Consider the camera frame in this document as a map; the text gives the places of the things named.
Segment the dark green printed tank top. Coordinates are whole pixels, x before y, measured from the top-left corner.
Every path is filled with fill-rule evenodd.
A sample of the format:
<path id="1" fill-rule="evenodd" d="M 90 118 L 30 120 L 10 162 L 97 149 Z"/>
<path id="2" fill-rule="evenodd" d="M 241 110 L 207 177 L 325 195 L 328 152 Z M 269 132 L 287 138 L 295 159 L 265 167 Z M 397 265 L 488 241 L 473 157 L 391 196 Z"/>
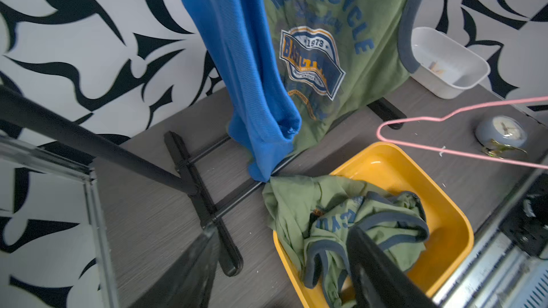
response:
<path id="1" fill-rule="evenodd" d="M 418 69 L 411 35 L 421 2 L 264 0 L 281 81 L 302 119 L 295 152 Z"/>

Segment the beige wooden clothespin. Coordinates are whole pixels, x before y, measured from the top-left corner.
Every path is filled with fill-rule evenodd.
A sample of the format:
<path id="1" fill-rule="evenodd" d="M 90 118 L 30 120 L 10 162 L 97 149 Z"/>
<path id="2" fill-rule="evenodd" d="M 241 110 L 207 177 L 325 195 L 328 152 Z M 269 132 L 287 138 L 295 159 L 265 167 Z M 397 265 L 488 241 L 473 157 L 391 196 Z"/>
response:
<path id="1" fill-rule="evenodd" d="M 434 74 L 438 75 L 438 76 L 441 76 L 441 75 L 444 74 L 444 72 L 445 72 L 445 69 L 440 68 L 440 67 L 438 66 L 438 62 L 437 62 L 437 61 L 433 61 L 433 62 L 429 65 L 428 69 L 429 69 L 430 71 L 432 71 Z"/>

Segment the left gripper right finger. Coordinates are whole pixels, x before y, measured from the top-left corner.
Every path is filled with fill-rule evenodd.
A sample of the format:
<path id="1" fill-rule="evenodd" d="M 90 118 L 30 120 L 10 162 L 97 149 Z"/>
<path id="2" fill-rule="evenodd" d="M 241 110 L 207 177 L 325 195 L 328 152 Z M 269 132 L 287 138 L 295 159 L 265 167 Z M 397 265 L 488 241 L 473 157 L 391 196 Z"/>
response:
<path id="1" fill-rule="evenodd" d="M 435 307 L 360 228 L 352 228 L 347 253 L 357 307 Z"/>

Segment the light green tank top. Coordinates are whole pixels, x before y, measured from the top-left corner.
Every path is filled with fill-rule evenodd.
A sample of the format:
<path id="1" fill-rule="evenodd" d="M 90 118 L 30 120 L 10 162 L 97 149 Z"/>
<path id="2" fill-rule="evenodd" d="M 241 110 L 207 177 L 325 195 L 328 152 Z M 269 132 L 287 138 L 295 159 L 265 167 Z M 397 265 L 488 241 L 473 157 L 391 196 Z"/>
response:
<path id="1" fill-rule="evenodd" d="M 354 307 L 341 292 L 350 276 L 346 242 L 357 227 L 407 272 L 430 236 L 420 198 L 334 175 L 272 177 L 263 189 L 268 224 L 308 289 L 322 285 L 330 307 Z"/>

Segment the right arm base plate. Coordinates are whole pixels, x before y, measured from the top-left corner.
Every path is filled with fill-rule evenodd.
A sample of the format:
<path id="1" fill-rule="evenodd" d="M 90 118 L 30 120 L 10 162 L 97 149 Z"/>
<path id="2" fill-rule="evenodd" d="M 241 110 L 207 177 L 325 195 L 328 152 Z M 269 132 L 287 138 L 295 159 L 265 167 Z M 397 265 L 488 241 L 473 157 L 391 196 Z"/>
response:
<path id="1" fill-rule="evenodd" d="M 547 174 L 540 175 L 499 229 L 529 256 L 547 260 Z"/>

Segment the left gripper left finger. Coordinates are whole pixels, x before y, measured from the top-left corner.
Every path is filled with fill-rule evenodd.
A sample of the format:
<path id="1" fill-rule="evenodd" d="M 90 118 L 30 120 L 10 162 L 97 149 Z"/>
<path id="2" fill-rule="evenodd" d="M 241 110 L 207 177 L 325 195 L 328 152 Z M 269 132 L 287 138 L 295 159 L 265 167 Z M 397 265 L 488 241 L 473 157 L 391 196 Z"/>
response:
<path id="1" fill-rule="evenodd" d="M 220 258 L 218 229 L 208 226 L 133 307 L 207 307 Z"/>

